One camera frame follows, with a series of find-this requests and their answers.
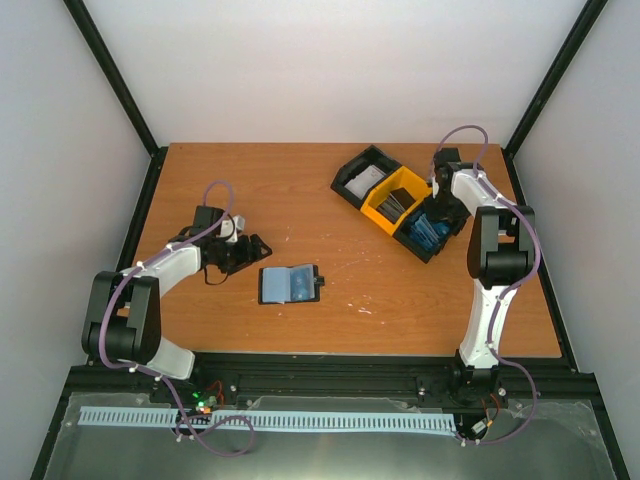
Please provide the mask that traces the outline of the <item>blue VIP card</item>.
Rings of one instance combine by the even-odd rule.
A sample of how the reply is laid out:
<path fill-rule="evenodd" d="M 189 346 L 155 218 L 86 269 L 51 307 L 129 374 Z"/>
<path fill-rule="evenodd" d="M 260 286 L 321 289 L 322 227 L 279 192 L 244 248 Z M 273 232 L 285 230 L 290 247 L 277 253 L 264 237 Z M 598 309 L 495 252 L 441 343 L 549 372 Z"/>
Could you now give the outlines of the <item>blue VIP card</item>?
<path fill-rule="evenodd" d="M 306 301 L 312 297 L 313 273 L 312 270 L 296 268 L 290 274 L 290 299 L 292 301 Z"/>

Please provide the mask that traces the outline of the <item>yellow bin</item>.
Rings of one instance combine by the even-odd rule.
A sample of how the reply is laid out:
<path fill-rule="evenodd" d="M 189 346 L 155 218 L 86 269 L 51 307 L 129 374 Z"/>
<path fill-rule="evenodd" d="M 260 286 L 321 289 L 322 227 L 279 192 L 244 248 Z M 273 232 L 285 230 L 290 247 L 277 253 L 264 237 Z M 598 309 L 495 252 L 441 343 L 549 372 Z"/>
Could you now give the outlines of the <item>yellow bin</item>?
<path fill-rule="evenodd" d="M 393 236 L 408 215 L 431 193 L 431 187 L 422 177 L 402 166 L 370 190 L 360 212 Z"/>

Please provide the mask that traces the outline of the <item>black leather card holder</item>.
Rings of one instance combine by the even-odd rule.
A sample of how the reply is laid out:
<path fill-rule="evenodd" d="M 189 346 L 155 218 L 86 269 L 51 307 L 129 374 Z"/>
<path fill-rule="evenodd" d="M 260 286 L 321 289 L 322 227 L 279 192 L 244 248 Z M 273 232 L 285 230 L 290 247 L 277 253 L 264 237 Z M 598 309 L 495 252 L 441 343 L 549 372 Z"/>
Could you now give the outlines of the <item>black leather card holder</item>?
<path fill-rule="evenodd" d="M 324 286 L 325 279 L 314 264 L 262 268 L 258 279 L 258 303 L 282 305 L 318 302 Z"/>

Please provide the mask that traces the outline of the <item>black cards stack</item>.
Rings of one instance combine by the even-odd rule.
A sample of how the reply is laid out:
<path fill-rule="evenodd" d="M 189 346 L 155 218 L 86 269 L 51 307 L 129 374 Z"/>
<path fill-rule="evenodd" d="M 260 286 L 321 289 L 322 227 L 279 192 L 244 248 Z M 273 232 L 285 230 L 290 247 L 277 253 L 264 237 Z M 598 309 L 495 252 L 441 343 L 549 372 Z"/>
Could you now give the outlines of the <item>black cards stack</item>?
<path fill-rule="evenodd" d="M 415 199 L 405 188 L 398 188 L 387 195 L 376 207 L 376 211 L 389 222 L 396 223 L 414 202 Z"/>

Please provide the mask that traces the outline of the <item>black bin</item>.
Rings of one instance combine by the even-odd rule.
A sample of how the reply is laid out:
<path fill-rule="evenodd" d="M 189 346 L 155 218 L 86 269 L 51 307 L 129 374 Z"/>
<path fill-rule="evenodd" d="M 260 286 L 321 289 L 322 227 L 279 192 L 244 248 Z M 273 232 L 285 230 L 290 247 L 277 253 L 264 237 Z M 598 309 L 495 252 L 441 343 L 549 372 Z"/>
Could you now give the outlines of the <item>black bin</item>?
<path fill-rule="evenodd" d="M 423 263 L 438 255 L 448 240 L 461 232 L 469 217 L 441 217 L 438 213 L 437 202 L 430 195 L 409 211 L 392 235 Z"/>
<path fill-rule="evenodd" d="M 401 163 L 370 145 L 341 166 L 330 188 L 351 206 L 360 209 L 371 190 L 401 167 Z"/>

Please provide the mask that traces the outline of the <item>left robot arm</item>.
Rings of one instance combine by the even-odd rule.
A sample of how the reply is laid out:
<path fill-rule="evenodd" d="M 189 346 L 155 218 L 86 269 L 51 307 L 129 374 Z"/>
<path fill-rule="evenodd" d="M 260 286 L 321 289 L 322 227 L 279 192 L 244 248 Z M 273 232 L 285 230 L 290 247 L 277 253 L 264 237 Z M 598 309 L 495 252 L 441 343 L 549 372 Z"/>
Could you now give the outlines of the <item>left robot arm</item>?
<path fill-rule="evenodd" d="M 194 368 L 196 357 L 162 335 L 161 299 L 183 280 L 215 267 L 224 278 L 259 262 L 272 249 L 244 232 L 245 219 L 199 205 L 192 224 L 150 259 L 118 272 L 102 271 L 92 284 L 81 344 L 93 359 L 131 372 L 173 379 L 186 402 L 201 400 L 208 378 Z"/>

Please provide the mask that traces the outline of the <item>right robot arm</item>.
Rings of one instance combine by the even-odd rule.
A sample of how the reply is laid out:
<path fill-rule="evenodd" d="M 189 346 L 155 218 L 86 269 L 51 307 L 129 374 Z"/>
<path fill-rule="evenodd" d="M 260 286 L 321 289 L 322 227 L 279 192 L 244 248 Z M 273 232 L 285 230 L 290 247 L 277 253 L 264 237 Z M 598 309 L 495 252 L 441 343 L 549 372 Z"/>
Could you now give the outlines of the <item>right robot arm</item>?
<path fill-rule="evenodd" d="M 502 195 L 481 166 L 463 162 L 455 148 L 434 154 L 430 182 L 430 219 L 473 218 L 467 250 L 473 303 L 448 386 L 455 403 L 469 406 L 498 388 L 499 346 L 510 304 L 540 264 L 535 213 Z"/>

